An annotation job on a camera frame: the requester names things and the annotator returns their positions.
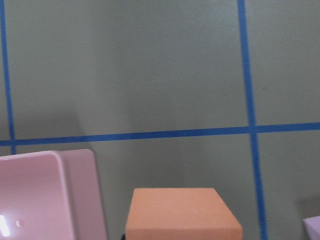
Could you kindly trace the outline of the orange block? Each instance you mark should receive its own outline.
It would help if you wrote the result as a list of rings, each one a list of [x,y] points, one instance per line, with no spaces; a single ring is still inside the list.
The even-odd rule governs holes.
[[[213,188],[136,188],[127,240],[241,240],[243,228]]]

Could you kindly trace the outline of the pink block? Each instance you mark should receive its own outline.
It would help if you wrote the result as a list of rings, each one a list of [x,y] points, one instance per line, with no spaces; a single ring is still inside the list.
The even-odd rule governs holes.
[[[320,240],[320,216],[305,218],[302,220],[308,239]]]

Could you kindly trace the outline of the pink bin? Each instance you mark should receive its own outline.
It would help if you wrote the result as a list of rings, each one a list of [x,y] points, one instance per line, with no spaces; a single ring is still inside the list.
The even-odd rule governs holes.
[[[0,159],[3,240],[105,240],[97,164],[90,149]]]

